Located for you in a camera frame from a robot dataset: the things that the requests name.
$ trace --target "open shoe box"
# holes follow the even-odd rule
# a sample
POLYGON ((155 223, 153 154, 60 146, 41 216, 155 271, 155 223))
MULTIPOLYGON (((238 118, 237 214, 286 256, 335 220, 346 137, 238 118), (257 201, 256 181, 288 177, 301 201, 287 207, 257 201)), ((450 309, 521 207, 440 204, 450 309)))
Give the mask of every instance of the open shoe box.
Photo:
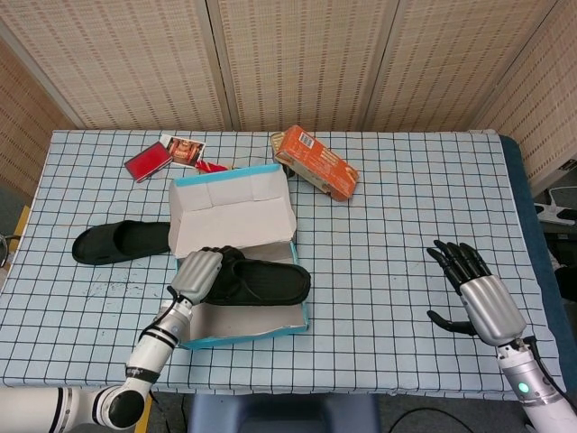
MULTIPOLYGON (((177 259, 205 246, 231 245, 250 259, 297 263, 291 240, 297 219, 287 178, 278 164, 221 171, 174 180, 169 189, 169 246, 177 259)), ((189 349, 230 345, 304 332, 304 304, 193 309, 189 349)))

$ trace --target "red object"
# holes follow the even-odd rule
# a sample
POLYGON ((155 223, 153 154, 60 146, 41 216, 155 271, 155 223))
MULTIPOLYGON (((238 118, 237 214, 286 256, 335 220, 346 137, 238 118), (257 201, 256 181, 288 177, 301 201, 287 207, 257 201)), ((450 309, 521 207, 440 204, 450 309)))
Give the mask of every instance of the red object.
POLYGON ((130 172, 134 180, 142 182, 152 175, 155 171, 160 170, 170 164, 172 156, 161 142, 156 142, 143 152, 124 163, 124 167, 130 172))
POLYGON ((197 161, 195 168, 204 173, 216 173, 217 171, 227 171, 228 169, 222 165, 213 164, 212 162, 197 161))

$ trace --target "blue table edge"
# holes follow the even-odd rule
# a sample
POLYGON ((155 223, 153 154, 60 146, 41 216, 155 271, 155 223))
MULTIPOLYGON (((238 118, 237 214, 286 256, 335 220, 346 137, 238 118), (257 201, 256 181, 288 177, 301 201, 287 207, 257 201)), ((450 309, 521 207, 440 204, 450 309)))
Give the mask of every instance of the blue table edge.
POLYGON ((519 222, 537 283, 541 287, 547 323, 557 342, 559 365, 568 391, 577 391, 577 345, 563 308, 553 266, 549 258, 543 228, 537 219, 521 150, 515 140, 499 136, 513 190, 519 222))

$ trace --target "robotic arm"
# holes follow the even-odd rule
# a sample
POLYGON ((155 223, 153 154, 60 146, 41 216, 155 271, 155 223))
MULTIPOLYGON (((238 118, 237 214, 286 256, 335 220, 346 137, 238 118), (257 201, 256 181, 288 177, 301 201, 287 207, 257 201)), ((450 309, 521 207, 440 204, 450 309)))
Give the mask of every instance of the robotic arm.
POLYGON ((527 327, 503 281, 492 275, 479 253, 467 244, 435 241, 427 252, 461 298, 470 321, 451 322, 434 311, 427 315, 449 332, 479 336, 497 348, 497 363, 538 433, 577 431, 574 406, 541 362, 534 336, 521 338, 527 327))
POLYGON ((180 340, 188 338, 192 307, 206 297, 228 248, 191 253, 181 264, 169 291, 173 301, 140 335, 126 363, 126 381, 89 392, 81 388, 0 388, 0 432, 62 433, 79 424, 116 430, 136 424, 144 402, 180 340))

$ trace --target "white grid mat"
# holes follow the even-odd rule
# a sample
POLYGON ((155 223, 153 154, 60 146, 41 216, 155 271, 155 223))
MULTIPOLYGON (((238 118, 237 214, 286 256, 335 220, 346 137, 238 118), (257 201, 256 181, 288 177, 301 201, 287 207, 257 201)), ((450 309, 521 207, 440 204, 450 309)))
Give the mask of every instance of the white grid mat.
MULTIPOLYGON (((4 384, 124 381, 138 336, 167 299, 168 254, 91 267, 70 254, 89 226, 168 221, 170 166, 136 184, 123 163, 160 134, 207 142, 205 158, 271 162, 267 133, 60 131, 19 253, 0 297, 4 384)), ((494 349, 453 336, 426 316, 464 309, 424 248, 440 238, 476 245, 508 285, 527 334, 559 377, 557 348, 526 252, 496 134, 318 133, 361 174, 338 203, 289 181, 301 264, 313 275, 305 334, 234 346, 177 349, 158 389, 179 392, 411 392, 509 397, 494 349)))

